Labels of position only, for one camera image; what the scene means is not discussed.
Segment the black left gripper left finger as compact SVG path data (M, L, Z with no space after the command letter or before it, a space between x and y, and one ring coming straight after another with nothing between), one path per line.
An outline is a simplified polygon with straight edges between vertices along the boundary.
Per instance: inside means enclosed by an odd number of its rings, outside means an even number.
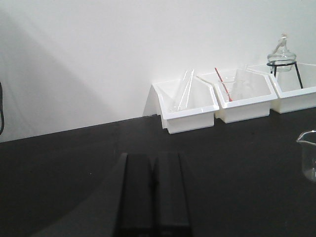
M119 216L119 237L153 236L152 181L149 158L144 154L128 154Z

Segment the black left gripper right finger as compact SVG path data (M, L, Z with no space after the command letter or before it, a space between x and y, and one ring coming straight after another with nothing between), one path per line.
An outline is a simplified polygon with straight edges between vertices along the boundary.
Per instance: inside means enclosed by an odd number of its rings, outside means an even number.
M154 162L154 228L157 237L191 237L192 228L177 153L160 153Z

